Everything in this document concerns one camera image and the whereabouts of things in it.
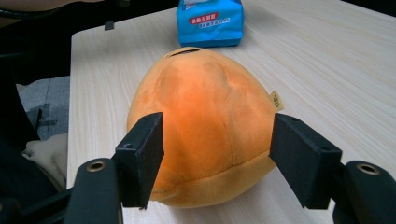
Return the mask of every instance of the orange plush toy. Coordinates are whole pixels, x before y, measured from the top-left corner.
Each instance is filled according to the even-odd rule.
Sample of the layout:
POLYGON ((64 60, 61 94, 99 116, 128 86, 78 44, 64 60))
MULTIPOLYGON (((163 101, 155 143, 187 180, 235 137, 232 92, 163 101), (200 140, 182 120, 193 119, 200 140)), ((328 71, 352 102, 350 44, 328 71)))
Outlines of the orange plush toy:
POLYGON ((163 112, 164 156, 151 200, 177 207, 224 203, 275 164, 268 157, 275 107, 242 65, 215 51, 173 51, 148 71, 128 131, 163 112))

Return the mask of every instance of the tissue pack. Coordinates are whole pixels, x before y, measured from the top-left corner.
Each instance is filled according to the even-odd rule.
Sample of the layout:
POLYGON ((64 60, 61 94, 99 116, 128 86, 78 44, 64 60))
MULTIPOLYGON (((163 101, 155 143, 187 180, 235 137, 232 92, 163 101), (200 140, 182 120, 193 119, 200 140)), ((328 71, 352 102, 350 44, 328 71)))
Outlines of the tissue pack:
POLYGON ((243 26, 240 0, 180 0, 177 7, 181 47, 236 46, 243 37, 243 26))

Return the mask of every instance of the stuffed toy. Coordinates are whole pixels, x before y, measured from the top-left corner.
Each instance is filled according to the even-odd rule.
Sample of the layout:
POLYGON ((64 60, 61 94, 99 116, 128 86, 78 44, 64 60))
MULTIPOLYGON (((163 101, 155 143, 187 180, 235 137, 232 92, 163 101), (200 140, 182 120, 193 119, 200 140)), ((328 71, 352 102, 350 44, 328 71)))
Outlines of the stuffed toy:
POLYGON ((240 195, 275 164, 268 157, 276 109, 264 87, 236 61, 183 48, 141 81, 127 130, 163 112, 163 161, 150 199, 193 208, 240 195))

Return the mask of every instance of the table surface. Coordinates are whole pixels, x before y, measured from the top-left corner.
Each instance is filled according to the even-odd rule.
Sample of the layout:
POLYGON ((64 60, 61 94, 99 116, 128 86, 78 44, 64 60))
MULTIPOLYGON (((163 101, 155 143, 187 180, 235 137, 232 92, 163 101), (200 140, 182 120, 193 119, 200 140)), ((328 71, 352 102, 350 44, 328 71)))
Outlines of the table surface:
MULTIPOLYGON (((282 113, 302 119, 343 151, 396 176, 396 19, 336 0, 245 0, 245 36, 215 48, 244 65, 282 113)), ((85 161, 110 158, 126 134, 140 80, 178 49, 176 9, 73 36, 68 187, 85 161)), ((332 223, 302 209, 276 168, 227 203, 178 209, 150 202, 124 209, 126 223, 332 223)))

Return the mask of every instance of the plush fruit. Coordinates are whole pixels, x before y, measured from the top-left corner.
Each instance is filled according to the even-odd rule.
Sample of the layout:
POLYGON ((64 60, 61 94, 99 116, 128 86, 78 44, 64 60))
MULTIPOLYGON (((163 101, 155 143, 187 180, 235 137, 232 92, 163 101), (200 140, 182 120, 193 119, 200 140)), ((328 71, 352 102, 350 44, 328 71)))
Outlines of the plush fruit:
POLYGON ((224 203, 275 164, 268 157, 276 109, 236 61, 184 48, 156 62, 132 101, 127 130, 163 112, 164 157, 151 200, 177 207, 224 203))

